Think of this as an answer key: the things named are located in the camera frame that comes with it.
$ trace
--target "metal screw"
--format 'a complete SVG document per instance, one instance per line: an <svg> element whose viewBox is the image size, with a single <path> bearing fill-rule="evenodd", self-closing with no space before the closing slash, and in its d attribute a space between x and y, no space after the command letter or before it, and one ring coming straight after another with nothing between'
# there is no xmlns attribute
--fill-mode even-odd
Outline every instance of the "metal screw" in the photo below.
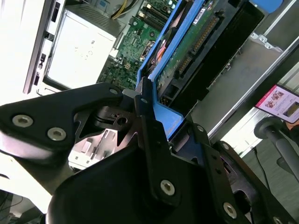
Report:
<svg viewBox="0 0 299 224"><path fill-rule="evenodd" d="M114 90L114 89L110 89L110 92L113 93L113 94L115 94L115 95L118 94L118 92L116 90Z"/></svg>
<svg viewBox="0 0 299 224"><path fill-rule="evenodd" d="M161 183L160 183L160 187L161 187L162 191L165 194L167 194L169 196L174 195L175 188L174 188L173 184L170 181L162 180Z"/></svg>
<svg viewBox="0 0 299 224"><path fill-rule="evenodd" d="M33 119L27 115L20 114L14 116L13 124L18 127L29 127L33 124Z"/></svg>
<svg viewBox="0 0 299 224"><path fill-rule="evenodd" d="M200 126L200 125L197 125L197 128L198 128L198 130L200 130L201 132L204 132L204 129L203 129L203 127L202 127L202 126Z"/></svg>
<svg viewBox="0 0 299 224"><path fill-rule="evenodd" d="M146 99L143 99L143 98L141 98L141 101L146 103L146 104L148 103L148 101Z"/></svg>
<svg viewBox="0 0 299 224"><path fill-rule="evenodd" d="M235 211L235 208L228 202L225 202L223 204L223 208L225 210L225 212L232 217L233 219L237 218L237 212Z"/></svg>
<svg viewBox="0 0 299 224"><path fill-rule="evenodd" d="M229 146L225 143L222 144L222 146L226 149L226 150L229 150Z"/></svg>
<svg viewBox="0 0 299 224"><path fill-rule="evenodd" d="M53 141L62 141L66 138L66 132L60 127L53 127L48 130L48 137Z"/></svg>
<svg viewBox="0 0 299 224"><path fill-rule="evenodd" d="M273 220L274 220L274 222L276 223L276 224L282 224L282 222L280 221L280 219L279 218L277 218L277 217L273 217Z"/></svg>

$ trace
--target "printed label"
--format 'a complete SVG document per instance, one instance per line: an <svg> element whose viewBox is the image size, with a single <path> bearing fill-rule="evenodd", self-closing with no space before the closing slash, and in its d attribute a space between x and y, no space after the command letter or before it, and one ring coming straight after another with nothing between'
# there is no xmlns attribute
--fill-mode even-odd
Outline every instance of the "printed label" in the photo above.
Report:
<svg viewBox="0 0 299 224"><path fill-rule="evenodd" d="M202 8L198 15L196 16L195 20L193 21L193 24L196 25L198 21L201 19L202 15L205 13L206 8Z"/></svg>
<svg viewBox="0 0 299 224"><path fill-rule="evenodd" d="M299 97L277 85L267 92L256 107L291 124L299 119Z"/></svg>

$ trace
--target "black cable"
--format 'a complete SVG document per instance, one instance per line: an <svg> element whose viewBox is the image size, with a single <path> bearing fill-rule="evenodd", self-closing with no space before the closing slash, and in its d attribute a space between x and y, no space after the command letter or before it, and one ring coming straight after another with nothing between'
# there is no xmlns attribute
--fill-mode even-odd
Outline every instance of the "black cable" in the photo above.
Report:
<svg viewBox="0 0 299 224"><path fill-rule="evenodd" d="M257 163L258 163L259 167L261 168L262 173L263 173L263 177L264 177L264 179L265 179L265 181L266 181L266 187L267 187L268 190L271 192L271 189L270 189L270 185L269 185L269 182L268 182L268 179L267 179L266 172L265 172L265 170L263 169L260 160L258 159L256 147L253 148L253 151L254 151L254 154L256 155Z"/></svg>
<svg viewBox="0 0 299 224"><path fill-rule="evenodd" d="M6 199L8 198L9 193L6 193L6 196L4 197L3 201L0 204L0 209L2 209L2 206L4 205L4 202L6 201Z"/></svg>
<svg viewBox="0 0 299 224"><path fill-rule="evenodd" d="M8 207L6 207L6 208L3 208L3 209L0 210L0 212L2 212L2 211L5 210L5 209L8 209L8 208L11 208L11 207L13 207L13 206L16 206L16 205L20 204L20 203L23 201L23 199L24 199L24 198L22 197L22 199L21 199L20 202L18 202L18 203L16 203L16 204L13 204L13 205L10 205L10 206L8 206Z"/></svg>

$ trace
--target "green motherboard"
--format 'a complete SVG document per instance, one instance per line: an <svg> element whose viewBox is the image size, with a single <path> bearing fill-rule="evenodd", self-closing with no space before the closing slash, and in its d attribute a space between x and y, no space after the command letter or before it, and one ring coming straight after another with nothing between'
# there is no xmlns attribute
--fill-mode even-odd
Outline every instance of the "green motherboard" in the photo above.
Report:
<svg viewBox="0 0 299 224"><path fill-rule="evenodd" d="M163 16L173 11L176 0L148 0ZM98 82L108 82L121 89L135 89L137 71L160 32L141 18L133 17L115 58L109 57Z"/></svg>
<svg viewBox="0 0 299 224"><path fill-rule="evenodd" d="M177 69L180 74L185 70L192 59L191 57L186 56L190 49L193 48L193 51L197 52L203 45L204 40L219 20L218 17L210 18L213 8L216 6L218 1L219 0L211 0L200 10L180 45L174 51L165 68L157 78L156 84L158 91L164 85L165 80L172 77Z"/></svg>

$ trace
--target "yellow wire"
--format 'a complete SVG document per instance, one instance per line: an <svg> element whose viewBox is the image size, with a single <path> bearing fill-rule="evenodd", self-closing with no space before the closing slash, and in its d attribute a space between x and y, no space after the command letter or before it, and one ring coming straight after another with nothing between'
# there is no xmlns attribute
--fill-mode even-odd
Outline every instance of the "yellow wire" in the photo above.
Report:
<svg viewBox="0 0 299 224"><path fill-rule="evenodd" d="M125 0L120 8L120 10L118 11L118 13L112 18L113 20L115 20L117 17L119 17L122 13L122 11L125 9L126 4L127 4L128 0Z"/></svg>

